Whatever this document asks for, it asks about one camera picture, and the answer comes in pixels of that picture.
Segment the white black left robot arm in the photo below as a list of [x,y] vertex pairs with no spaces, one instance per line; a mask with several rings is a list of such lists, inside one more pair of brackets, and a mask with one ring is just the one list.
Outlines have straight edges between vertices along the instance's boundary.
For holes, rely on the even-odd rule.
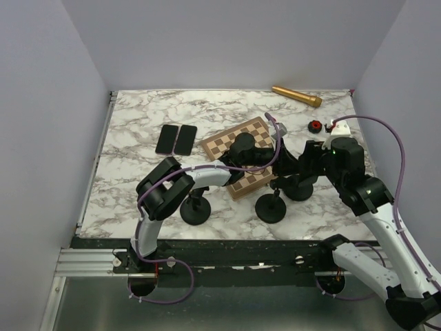
[[210,163],[184,167],[174,157],[162,160],[136,187],[141,216],[131,239],[134,251],[129,264],[137,272],[152,267],[162,223],[180,205],[190,209],[192,223],[203,223],[211,213],[210,204],[201,196],[204,190],[232,185],[246,172],[268,166],[277,177],[290,176],[297,172],[298,160],[281,137],[270,148],[258,148],[250,133],[240,133],[229,149]]

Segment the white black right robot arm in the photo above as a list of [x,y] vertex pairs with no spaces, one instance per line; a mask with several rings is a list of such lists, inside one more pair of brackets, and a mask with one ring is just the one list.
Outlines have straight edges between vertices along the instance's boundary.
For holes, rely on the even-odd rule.
[[300,180],[328,178],[341,201],[369,228],[393,268],[375,262],[340,234],[320,242],[318,265],[352,273],[384,301],[391,318],[405,330],[438,315],[440,273],[406,232],[386,185],[366,174],[363,147],[351,137],[309,140],[299,167]]

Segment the black phone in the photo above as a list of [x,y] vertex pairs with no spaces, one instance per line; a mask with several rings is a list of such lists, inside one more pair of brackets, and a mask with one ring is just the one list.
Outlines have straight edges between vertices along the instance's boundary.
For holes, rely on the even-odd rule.
[[156,144],[155,153],[169,155],[173,152],[179,127],[176,125],[165,124],[161,128]]
[[181,156],[191,155],[196,133],[196,126],[182,125],[174,146],[174,154]]

